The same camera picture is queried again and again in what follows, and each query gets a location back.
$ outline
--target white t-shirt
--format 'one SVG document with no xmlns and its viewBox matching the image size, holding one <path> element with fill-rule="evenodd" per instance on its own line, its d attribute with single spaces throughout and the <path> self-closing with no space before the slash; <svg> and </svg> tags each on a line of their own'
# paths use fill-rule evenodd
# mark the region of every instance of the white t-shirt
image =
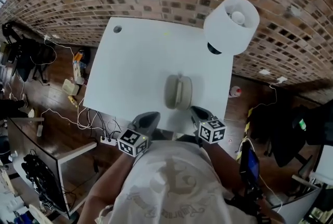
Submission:
<svg viewBox="0 0 333 224">
<path fill-rule="evenodd" d="M 103 223 L 256 223 L 225 203 L 228 194 L 198 146 L 155 141 L 136 160 Z"/>
</svg>

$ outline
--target electrical outlet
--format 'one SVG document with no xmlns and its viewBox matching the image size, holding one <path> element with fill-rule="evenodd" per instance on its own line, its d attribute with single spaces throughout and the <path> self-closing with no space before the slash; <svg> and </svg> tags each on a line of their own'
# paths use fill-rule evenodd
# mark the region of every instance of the electrical outlet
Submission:
<svg viewBox="0 0 333 224">
<path fill-rule="evenodd" d="M 43 125 L 40 124 L 40 125 L 38 125 L 38 128 L 37 128 L 37 137 L 42 136 L 42 131 L 43 131 Z"/>
<path fill-rule="evenodd" d="M 107 138 L 105 136 L 100 137 L 100 142 L 108 144 L 109 146 L 115 147 L 117 145 L 117 140 L 113 138 Z"/>
<path fill-rule="evenodd" d="M 281 84 L 281 83 L 285 82 L 285 81 L 288 80 L 288 79 L 285 78 L 285 77 L 283 77 L 283 76 L 281 76 L 281 77 L 277 78 L 276 80 L 277 80 L 277 83 L 278 83 L 278 84 Z"/>
<path fill-rule="evenodd" d="M 269 75 L 271 72 L 266 69 L 263 69 L 263 70 L 259 71 L 259 73 L 261 73 L 263 75 Z"/>
</svg>

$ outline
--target table grommet hole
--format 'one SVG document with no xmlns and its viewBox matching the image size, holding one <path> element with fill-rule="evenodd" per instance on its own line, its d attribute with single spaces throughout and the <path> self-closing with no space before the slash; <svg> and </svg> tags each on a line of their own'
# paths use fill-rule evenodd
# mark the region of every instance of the table grommet hole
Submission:
<svg viewBox="0 0 333 224">
<path fill-rule="evenodd" d="M 113 28 L 113 31 L 118 34 L 120 31 L 122 30 L 122 27 L 120 25 L 116 25 L 114 28 Z"/>
</svg>

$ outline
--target yellow object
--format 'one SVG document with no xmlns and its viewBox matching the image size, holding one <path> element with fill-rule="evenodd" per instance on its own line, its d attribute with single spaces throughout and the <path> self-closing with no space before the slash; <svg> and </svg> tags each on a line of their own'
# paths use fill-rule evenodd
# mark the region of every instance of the yellow object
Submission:
<svg viewBox="0 0 333 224">
<path fill-rule="evenodd" d="M 68 96 L 68 99 L 76 108 L 78 107 L 77 101 L 72 96 Z"/>
<path fill-rule="evenodd" d="M 82 59 L 82 57 L 83 57 L 83 55 L 80 52 L 78 52 L 78 53 L 76 53 L 73 61 L 79 62 Z"/>
<path fill-rule="evenodd" d="M 240 158 L 241 158 L 241 150 L 242 150 L 242 144 L 246 141 L 246 138 L 248 138 L 248 131 L 249 131 L 249 128 L 250 128 L 250 116 L 252 114 L 252 111 L 253 111 L 253 108 L 249 109 L 248 111 L 248 118 L 246 120 L 246 126 L 245 126 L 245 131 L 244 131 L 244 137 L 243 137 L 243 140 L 240 142 L 240 151 L 237 153 L 237 157 L 236 157 L 236 161 L 239 162 Z"/>
</svg>

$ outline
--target power strip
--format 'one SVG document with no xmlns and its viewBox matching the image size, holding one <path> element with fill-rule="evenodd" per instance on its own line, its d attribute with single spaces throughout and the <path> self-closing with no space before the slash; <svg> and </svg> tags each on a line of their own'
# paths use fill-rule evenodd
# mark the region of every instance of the power strip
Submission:
<svg viewBox="0 0 333 224">
<path fill-rule="evenodd" d="M 109 146 L 115 147 L 117 145 L 117 140 L 113 138 L 107 138 L 105 136 L 100 137 L 100 142 L 108 144 Z"/>
</svg>

